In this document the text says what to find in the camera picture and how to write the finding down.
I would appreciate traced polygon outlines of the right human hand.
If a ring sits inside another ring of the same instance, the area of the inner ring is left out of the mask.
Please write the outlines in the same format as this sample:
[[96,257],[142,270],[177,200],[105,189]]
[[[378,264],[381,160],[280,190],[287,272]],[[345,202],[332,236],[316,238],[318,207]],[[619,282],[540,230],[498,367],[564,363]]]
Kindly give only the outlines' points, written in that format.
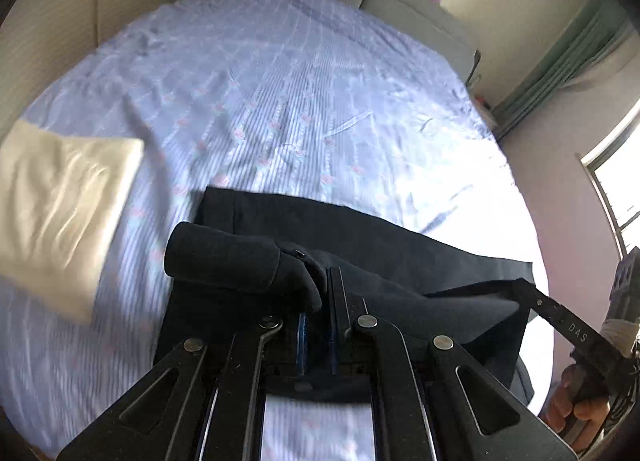
[[576,453],[585,451],[594,439],[599,435],[600,428],[610,411],[608,399],[597,397],[590,400],[583,400],[579,403],[572,403],[568,389],[573,382],[576,366],[569,366],[562,372],[561,382],[549,396],[544,410],[541,411],[540,418],[555,433],[560,433],[565,427],[565,421],[571,415],[578,421],[583,421],[585,427],[577,438],[570,443],[570,447]]

